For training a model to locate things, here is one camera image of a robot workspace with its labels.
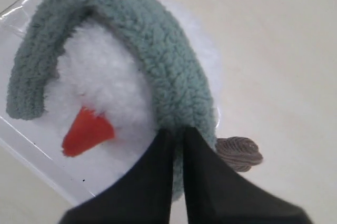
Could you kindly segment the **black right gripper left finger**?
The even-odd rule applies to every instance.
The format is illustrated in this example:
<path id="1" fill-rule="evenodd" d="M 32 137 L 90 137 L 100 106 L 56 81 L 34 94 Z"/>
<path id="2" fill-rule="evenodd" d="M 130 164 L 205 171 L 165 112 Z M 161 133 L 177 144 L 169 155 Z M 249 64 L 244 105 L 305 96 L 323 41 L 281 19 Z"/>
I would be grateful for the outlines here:
<path id="1" fill-rule="evenodd" d="M 68 210 L 60 223 L 169 223 L 175 140 L 161 129 L 139 161 L 115 184 Z"/>

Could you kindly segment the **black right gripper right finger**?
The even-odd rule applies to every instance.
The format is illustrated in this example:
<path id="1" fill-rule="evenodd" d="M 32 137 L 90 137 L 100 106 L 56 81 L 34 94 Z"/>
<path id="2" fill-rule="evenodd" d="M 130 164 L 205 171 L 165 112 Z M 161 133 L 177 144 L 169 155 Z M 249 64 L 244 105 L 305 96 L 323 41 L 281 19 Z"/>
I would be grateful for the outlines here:
<path id="1" fill-rule="evenodd" d="M 237 174 L 196 128 L 183 140 L 184 190 L 189 223 L 311 223 L 306 212 Z"/>

